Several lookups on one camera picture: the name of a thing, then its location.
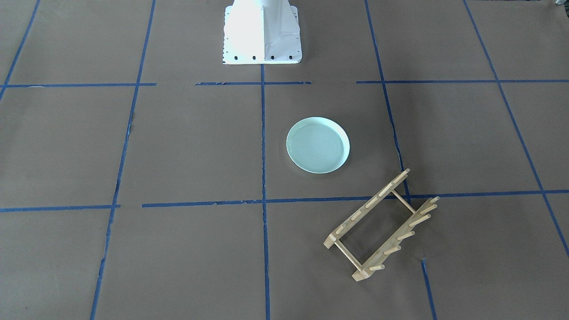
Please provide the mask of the wooden dish rack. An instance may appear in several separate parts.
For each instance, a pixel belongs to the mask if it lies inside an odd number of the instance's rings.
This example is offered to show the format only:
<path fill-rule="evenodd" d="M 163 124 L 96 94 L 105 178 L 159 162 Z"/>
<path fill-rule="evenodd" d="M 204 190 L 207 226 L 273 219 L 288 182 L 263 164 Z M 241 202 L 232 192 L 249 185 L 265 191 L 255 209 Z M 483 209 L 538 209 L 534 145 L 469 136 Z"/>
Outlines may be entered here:
<path fill-rule="evenodd" d="M 330 249 L 337 247 L 356 270 L 352 277 L 362 281 L 371 277 L 375 272 L 385 268 L 384 262 L 393 253 L 400 251 L 401 243 L 415 235 L 414 228 L 432 217 L 431 211 L 438 207 L 439 196 L 428 198 L 419 208 L 413 208 L 406 202 L 396 188 L 405 182 L 410 170 L 402 171 L 386 186 L 356 209 L 345 221 L 335 227 L 323 242 Z M 369 253 L 372 248 L 378 248 L 364 262 L 345 245 L 346 237 L 356 231 L 366 232 L 371 237 L 371 245 L 364 245 L 363 251 Z"/>

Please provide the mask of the light green round plate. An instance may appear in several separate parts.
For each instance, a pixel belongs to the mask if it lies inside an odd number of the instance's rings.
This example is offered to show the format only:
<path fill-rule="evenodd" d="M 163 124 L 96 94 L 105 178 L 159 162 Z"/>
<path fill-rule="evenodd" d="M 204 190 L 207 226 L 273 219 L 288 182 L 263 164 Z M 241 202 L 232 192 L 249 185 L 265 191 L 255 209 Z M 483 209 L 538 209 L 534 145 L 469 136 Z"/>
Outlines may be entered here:
<path fill-rule="evenodd" d="M 286 151 L 301 170 L 327 174 L 345 164 L 350 154 L 350 140 L 335 121 L 308 117 L 294 124 L 287 133 Z"/>

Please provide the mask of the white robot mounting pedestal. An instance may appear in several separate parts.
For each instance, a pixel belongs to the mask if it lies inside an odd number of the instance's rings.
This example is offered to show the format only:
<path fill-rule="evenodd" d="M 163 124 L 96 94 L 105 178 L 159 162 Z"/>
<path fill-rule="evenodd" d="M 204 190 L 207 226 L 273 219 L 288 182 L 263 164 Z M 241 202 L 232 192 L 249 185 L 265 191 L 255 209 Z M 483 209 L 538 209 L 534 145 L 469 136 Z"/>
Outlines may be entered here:
<path fill-rule="evenodd" d="M 302 61 L 299 12 L 288 0 L 235 0 L 224 18 L 224 64 Z"/>

